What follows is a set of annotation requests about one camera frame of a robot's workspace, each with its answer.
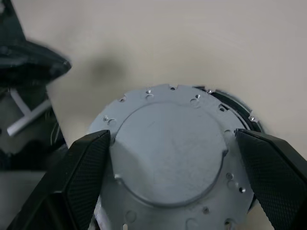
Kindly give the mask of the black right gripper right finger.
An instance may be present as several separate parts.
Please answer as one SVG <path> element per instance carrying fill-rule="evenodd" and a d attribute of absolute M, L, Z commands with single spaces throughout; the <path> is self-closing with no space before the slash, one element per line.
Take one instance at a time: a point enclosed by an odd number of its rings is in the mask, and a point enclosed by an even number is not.
<path fill-rule="evenodd" d="M 307 228 L 307 161 L 285 140 L 236 131 L 251 188 L 276 230 Z"/>

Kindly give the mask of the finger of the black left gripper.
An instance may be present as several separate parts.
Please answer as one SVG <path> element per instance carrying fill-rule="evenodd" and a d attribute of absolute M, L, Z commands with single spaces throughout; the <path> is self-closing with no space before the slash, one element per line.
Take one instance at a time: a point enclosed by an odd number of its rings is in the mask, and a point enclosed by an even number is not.
<path fill-rule="evenodd" d="M 47 46 L 27 40 L 25 49 L 28 52 L 26 81 L 53 81 L 71 69 L 71 63 L 66 57 Z"/>
<path fill-rule="evenodd" d="M 0 41 L 25 40 L 22 26 L 10 0 L 0 1 Z"/>

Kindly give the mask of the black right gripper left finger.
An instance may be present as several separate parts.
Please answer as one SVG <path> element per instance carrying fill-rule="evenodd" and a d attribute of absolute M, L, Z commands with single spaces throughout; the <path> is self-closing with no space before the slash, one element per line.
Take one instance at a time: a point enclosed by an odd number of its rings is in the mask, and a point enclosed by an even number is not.
<path fill-rule="evenodd" d="M 102 188 L 111 134 L 101 130 L 73 142 L 47 171 L 9 230 L 86 230 Z"/>

